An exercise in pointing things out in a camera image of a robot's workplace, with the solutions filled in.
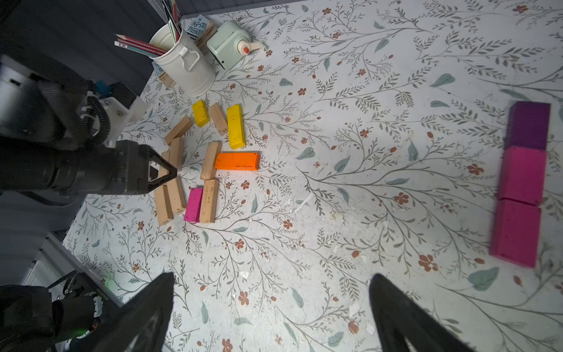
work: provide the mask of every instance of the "pink block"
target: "pink block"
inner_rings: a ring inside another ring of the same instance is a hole
[[[504,199],[497,202],[489,254],[516,265],[535,268],[542,210]]]
[[[203,188],[192,188],[187,199],[184,221],[199,222],[199,210],[202,207]]]
[[[539,206],[547,152],[512,146],[504,151],[497,199],[511,199]]]

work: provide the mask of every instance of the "white metal cup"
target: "white metal cup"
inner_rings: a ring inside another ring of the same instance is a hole
[[[168,25],[162,26],[149,43],[168,50],[153,60],[189,96],[204,94],[215,82],[213,66],[205,60],[202,52],[184,30],[180,34],[180,40],[174,43]]]

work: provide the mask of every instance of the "cup handle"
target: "cup handle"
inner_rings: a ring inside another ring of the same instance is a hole
[[[198,63],[199,59],[201,58],[201,55],[197,51],[190,50],[190,49],[186,48],[185,46],[183,46],[182,44],[180,44],[179,46],[181,48],[180,48],[180,51],[178,52],[178,54],[182,57],[182,67],[185,70],[186,70],[186,61],[184,60],[184,57],[187,55],[187,53],[191,52],[192,54],[196,54],[198,56],[197,59],[195,59],[194,63],[190,66],[190,68],[188,68],[186,70],[186,71],[190,72],[194,68],[195,64]]]

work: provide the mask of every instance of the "purple block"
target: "purple block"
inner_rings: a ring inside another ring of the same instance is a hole
[[[184,221],[199,222],[199,211],[202,207],[203,188],[192,188],[187,199]]]
[[[534,268],[538,254],[542,210],[505,199],[497,202],[489,254],[516,265]]]
[[[511,199],[535,206],[542,204],[547,152],[512,146],[504,151],[498,199]]]
[[[547,103],[517,101],[510,108],[504,147],[522,146],[545,150],[550,107]]]

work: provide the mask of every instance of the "pencil sharpener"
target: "pencil sharpener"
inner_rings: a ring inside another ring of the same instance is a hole
[[[223,23],[207,41],[207,48],[225,70],[233,68],[243,56],[255,49],[268,49],[262,42],[251,42],[247,31],[235,21]]]

